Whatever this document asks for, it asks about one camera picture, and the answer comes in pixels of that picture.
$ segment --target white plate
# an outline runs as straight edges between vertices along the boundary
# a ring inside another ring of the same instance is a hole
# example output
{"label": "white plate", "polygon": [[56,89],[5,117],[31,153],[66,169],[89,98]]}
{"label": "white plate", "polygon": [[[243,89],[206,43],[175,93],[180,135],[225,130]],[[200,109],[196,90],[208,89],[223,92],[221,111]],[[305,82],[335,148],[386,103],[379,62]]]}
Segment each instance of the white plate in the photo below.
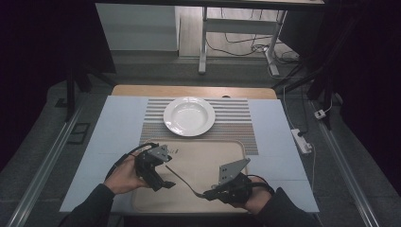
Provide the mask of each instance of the white plate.
{"label": "white plate", "polygon": [[182,136],[207,132],[215,123],[215,110],[199,97],[180,97],[170,102],[163,115],[166,126]]}

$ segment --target metal rail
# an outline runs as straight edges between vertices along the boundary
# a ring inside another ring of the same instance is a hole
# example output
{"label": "metal rail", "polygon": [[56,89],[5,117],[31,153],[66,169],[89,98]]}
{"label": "metal rail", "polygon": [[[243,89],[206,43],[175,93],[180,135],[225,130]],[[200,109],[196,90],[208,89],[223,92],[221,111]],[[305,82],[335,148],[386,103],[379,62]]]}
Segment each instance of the metal rail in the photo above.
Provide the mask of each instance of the metal rail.
{"label": "metal rail", "polygon": [[17,208],[7,224],[8,227],[24,226],[36,200],[39,198],[44,184],[46,183],[54,165],[56,164],[65,143],[67,142],[68,136],[71,130],[74,128],[75,123],[81,113],[82,107],[87,100],[89,95],[80,94],[78,97],[77,108],[73,116],[68,122],[65,122],[61,129],[56,141],[54,142],[51,149],[47,152],[44,157],[44,161],[30,182],[24,196],[18,203]]}
{"label": "metal rail", "polygon": [[[312,102],[309,102],[309,104],[313,110],[313,113],[318,111]],[[327,142],[327,145],[329,146],[333,154],[334,160],[336,161],[337,166],[340,169],[342,178],[345,180],[345,184],[347,185],[348,190],[351,193],[351,196],[354,198],[356,202],[357,209],[359,210],[360,216],[365,222],[365,225],[369,227],[380,226],[375,216],[375,213],[372,209],[372,206],[367,200],[362,188],[360,188],[359,184],[357,183],[357,179],[354,176],[354,173],[351,167],[349,166],[345,156],[343,155],[342,150],[339,144],[337,143],[337,139],[334,136],[333,132],[329,131],[322,121],[319,121],[319,127],[321,129],[325,141]]]}

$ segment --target table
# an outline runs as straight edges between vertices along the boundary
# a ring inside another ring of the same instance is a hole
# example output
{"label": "table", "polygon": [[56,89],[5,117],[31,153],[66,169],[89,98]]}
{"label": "table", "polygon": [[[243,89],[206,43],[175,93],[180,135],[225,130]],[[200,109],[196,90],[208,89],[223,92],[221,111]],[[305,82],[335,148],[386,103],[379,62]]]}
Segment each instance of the table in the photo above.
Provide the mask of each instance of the table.
{"label": "table", "polygon": [[[246,100],[258,149],[256,156],[250,155],[249,173],[268,179],[273,188],[283,187],[293,202],[307,212],[319,212],[281,101],[276,99],[272,89],[147,85],[117,85],[113,89],[61,206],[61,212],[71,212],[85,200],[92,189],[103,182],[109,170],[107,166],[112,166],[123,153],[139,144],[148,101],[152,97],[159,100],[160,96],[230,96],[233,100]],[[142,215],[133,210],[131,193],[116,196],[112,212],[126,216]]]}
{"label": "table", "polygon": [[[292,2],[306,5],[323,5],[322,0],[294,0],[283,1]],[[268,61],[270,73],[273,77],[279,77],[277,66],[274,62],[273,51],[277,42],[281,27],[287,11],[280,11],[277,15],[277,21],[250,21],[250,20],[230,20],[230,19],[216,19],[207,17],[207,7],[203,8],[202,19],[202,34],[200,45],[200,66],[199,73],[206,73],[206,33],[207,32],[224,32],[224,33],[241,33],[241,34],[260,34],[271,35],[270,46],[266,47],[263,51]]]}

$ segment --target wooden board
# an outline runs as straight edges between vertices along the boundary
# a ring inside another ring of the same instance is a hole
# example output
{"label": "wooden board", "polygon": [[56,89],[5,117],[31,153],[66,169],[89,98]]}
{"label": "wooden board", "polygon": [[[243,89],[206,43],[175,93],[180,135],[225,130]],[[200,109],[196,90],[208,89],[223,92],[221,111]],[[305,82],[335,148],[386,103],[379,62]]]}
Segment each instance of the wooden board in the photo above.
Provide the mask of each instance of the wooden board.
{"label": "wooden board", "polygon": [[270,88],[117,85],[112,96],[203,96],[277,99]]}
{"label": "wooden board", "polygon": [[[245,158],[244,147],[238,141],[220,140],[152,140],[166,144],[172,160],[167,165],[185,179],[192,188],[203,193],[218,184],[218,168]],[[139,213],[246,213],[221,201],[208,201],[196,197],[190,188],[171,173],[165,165],[156,171],[165,181],[176,183],[170,189],[154,192],[150,188],[138,188],[132,194],[132,207]]]}

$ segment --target black strap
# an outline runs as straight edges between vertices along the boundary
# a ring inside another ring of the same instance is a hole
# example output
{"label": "black strap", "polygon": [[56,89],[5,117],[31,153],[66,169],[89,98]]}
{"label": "black strap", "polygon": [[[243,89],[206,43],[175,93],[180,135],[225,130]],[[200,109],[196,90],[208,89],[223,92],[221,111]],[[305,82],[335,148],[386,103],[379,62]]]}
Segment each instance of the black strap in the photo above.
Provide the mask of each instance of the black strap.
{"label": "black strap", "polygon": [[264,188],[268,189],[268,191],[269,191],[269,193],[270,193],[271,195],[274,195],[274,194],[275,194],[274,189],[273,189],[268,183],[249,183],[249,185],[250,185],[251,187],[257,187],[257,186],[264,187]]}
{"label": "black strap", "polygon": [[124,154],[120,159],[118,159],[117,162],[114,163],[114,165],[112,166],[112,168],[110,168],[109,172],[108,172],[107,175],[106,175],[106,179],[108,179],[108,178],[110,177],[110,175],[112,175],[112,173],[114,172],[114,170],[115,170],[118,166],[120,166],[121,163],[124,162],[124,160],[126,160],[126,158],[127,158],[129,155],[132,155],[132,154],[133,154],[135,151],[137,151],[138,149],[144,148],[144,147],[147,147],[147,146],[151,146],[152,148],[159,147],[159,145],[158,145],[158,144],[155,144],[155,143],[145,143],[145,144],[143,144],[143,145],[140,145],[140,146],[134,148],[134,149],[131,150],[130,152]]}

